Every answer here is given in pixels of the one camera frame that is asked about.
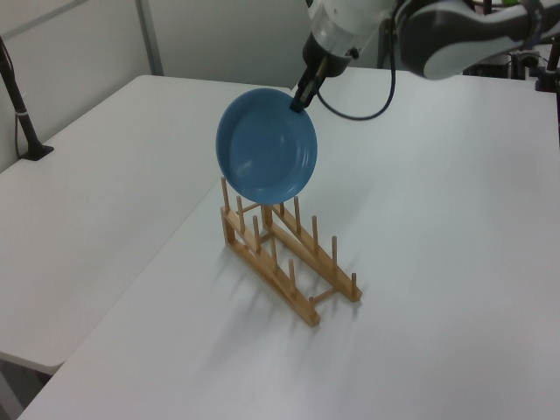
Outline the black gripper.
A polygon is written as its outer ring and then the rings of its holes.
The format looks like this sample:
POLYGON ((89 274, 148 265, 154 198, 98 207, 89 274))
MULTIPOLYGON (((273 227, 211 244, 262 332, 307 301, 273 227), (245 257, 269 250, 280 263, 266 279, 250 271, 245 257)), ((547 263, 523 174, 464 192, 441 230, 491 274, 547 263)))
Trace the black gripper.
POLYGON ((325 78, 338 77, 351 61, 349 57, 339 57, 325 50, 312 34, 306 40, 302 54, 306 69, 290 103, 290 109, 296 113, 303 112, 311 104, 325 78))

